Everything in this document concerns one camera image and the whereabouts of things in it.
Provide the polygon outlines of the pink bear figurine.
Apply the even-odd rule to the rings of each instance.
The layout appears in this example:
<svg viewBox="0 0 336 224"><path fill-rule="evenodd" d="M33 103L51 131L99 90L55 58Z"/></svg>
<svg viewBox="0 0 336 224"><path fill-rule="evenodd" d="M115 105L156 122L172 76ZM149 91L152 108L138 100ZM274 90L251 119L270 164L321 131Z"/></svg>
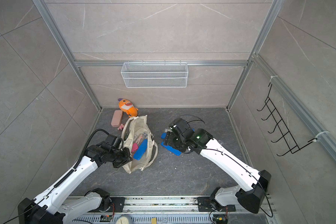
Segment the pink bear figurine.
<svg viewBox="0 0 336 224"><path fill-rule="evenodd" d="M125 127L125 124L120 124L120 126L119 126L119 127L117 127L117 129L120 131L120 130L123 130L123 129L124 129L124 127Z"/></svg>

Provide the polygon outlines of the clear plastic case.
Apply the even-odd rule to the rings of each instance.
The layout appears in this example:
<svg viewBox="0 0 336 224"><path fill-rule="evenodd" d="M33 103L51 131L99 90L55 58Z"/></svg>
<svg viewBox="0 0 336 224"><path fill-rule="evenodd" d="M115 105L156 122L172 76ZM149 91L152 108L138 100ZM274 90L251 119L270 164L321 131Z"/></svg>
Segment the clear plastic case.
<svg viewBox="0 0 336 224"><path fill-rule="evenodd" d="M137 145L140 146L141 143L147 138L147 132L142 132L138 135L134 135L133 142Z"/></svg>

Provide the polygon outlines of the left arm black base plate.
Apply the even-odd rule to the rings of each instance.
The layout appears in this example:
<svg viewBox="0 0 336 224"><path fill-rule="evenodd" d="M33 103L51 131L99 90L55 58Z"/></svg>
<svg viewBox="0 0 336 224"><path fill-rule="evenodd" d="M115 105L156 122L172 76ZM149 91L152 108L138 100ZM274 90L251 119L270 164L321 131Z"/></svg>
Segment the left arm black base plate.
<svg viewBox="0 0 336 224"><path fill-rule="evenodd" d="M125 197L107 197L102 199L100 212L123 212Z"/></svg>

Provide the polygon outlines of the pink rectangular case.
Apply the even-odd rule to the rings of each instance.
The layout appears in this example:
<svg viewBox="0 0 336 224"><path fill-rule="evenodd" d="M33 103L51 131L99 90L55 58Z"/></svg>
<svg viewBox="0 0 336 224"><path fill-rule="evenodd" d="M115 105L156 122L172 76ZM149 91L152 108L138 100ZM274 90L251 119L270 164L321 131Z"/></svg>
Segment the pink rectangular case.
<svg viewBox="0 0 336 224"><path fill-rule="evenodd" d="M111 120L111 126L119 127L121 125L122 117L123 117L123 112L121 110L114 111L113 117Z"/></svg>

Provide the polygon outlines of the pink compass case in bag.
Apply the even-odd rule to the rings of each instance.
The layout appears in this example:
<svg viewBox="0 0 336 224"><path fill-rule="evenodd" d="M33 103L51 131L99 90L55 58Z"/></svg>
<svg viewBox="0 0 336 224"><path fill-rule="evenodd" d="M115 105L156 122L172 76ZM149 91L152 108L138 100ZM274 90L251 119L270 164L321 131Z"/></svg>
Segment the pink compass case in bag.
<svg viewBox="0 0 336 224"><path fill-rule="evenodd" d="M138 147L137 143L133 143L131 153L135 153L138 150L138 148L139 147Z"/></svg>

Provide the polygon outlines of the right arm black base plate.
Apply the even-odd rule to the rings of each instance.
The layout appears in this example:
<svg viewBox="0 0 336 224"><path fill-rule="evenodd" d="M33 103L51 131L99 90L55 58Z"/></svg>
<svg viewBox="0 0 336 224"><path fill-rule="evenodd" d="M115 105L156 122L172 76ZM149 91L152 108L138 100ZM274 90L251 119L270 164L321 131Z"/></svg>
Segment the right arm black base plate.
<svg viewBox="0 0 336 224"><path fill-rule="evenodd" d="M199 212L211 212L211 211L227 211L235 212L235 205L222 206L214 200L210 200L209 197L198 197L196 199L196 205Z"/></svg>

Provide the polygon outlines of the orange plush shark toy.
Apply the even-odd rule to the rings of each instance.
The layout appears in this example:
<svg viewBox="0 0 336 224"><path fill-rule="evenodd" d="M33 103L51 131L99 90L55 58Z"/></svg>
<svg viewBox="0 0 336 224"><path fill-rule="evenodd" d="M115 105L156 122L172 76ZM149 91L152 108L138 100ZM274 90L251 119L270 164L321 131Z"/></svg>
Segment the orange plush shark toy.
<svg viewBox="0 0 336 224"><path fill-rule="evenodd" d="M138 116L138 108L134 107L131 101L127 99L118 99L118 102L120 110L125 112L129 117Z"/></svg>

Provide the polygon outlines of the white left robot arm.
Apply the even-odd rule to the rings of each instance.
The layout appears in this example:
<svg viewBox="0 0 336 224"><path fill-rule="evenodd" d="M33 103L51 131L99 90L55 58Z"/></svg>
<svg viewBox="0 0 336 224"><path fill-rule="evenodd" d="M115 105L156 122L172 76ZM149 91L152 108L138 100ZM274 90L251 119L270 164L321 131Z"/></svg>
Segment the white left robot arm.
<svg viewBox="0 0 336 224"><path fill-rule="evenodd" d="M110 162L118 169L132 161L129 149L123 146L124 141L120 137L107 133L104 141L90 145L97 132L107 133L103 129L93 131L78 160L64 175L34 199L26 198L19 203L19 223L67 224L89 211L114 210L110 193L101 188L90 190L80 199L65 203L74 189L101 165Z"/></svg>

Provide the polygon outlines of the beige canvas bag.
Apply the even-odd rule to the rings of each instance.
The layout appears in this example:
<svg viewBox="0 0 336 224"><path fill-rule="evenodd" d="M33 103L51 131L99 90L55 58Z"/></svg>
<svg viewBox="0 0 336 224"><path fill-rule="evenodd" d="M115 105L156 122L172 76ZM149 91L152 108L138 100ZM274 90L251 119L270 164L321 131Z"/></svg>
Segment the beige canvas bag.
<svg viewBox="0 0 336 224"><path fill-rule="evenodd" d="M147 125L147 116L132 117L126 122L121 137L129 149L132 161L124 165L127 173L143 171L151 166L158 155L158 145Z"/></svg>

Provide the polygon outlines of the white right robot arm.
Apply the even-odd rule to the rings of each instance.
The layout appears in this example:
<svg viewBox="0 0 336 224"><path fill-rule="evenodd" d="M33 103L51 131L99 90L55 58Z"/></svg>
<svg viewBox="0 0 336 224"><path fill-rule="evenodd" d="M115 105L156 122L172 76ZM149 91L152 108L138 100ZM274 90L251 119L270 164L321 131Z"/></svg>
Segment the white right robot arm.
<svg viewBox="0 0 336 224"><path fill-rule="evenodd" d="M269 172L258 171L245 164L201 128L182 134L168 131L163 145L181 153L197 153L216 164L237 183L235 187L217 187L206 202L208 206L219 211L228 205L240 204L251 213L260 211L271 180Z"/></svg>

